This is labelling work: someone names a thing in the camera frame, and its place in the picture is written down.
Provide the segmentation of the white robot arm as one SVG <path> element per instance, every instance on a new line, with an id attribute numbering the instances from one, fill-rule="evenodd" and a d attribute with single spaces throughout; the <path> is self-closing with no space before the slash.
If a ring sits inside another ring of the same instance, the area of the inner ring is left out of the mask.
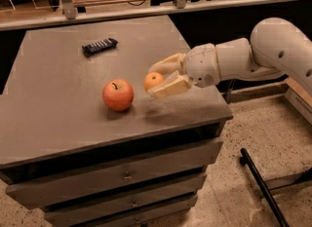
<path id="1" fill-rule="evenodd" d="M 154 98 L 225 80 L 264 81 L 283 75 L 312 95 L 312 42 L 289 21 L 269 18 L 254 27 L 249 39 L 197 46 L 186 54 L 167 57 L 149 70 L 165 76 L 164 82 L 147 91 Z"/>

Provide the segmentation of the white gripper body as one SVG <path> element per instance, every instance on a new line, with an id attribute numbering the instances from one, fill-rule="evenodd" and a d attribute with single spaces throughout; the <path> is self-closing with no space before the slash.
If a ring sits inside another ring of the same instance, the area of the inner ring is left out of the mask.
<path id="1" fill-rule="evenodd" d="M 218 84 L 220 74 L 215 45 L 206 44 L 191 49 L 184 58 L 184 72 L 199 88 Z"/>

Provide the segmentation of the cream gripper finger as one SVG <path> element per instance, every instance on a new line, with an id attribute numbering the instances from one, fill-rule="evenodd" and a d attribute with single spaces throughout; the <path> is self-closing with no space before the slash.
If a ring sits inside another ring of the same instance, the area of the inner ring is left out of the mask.
<path id="1" fill-rule="evenodd" d="M 158 83 L 147 90 L 154 98 L 165 98 L 186 93 L 191 88 L 191 82 L 187 75 L 180 75 L 178 71 L 169 75 L 163 82 Z"/>
<path id="2" fill-rule="evenodd" d="M 153 64 L 148 72 L 157 72 L 162 75 L 172 74 L 174 72 L 184 73 L 184 58 L 186 54 L 177 53 L 162 59 Z"/>

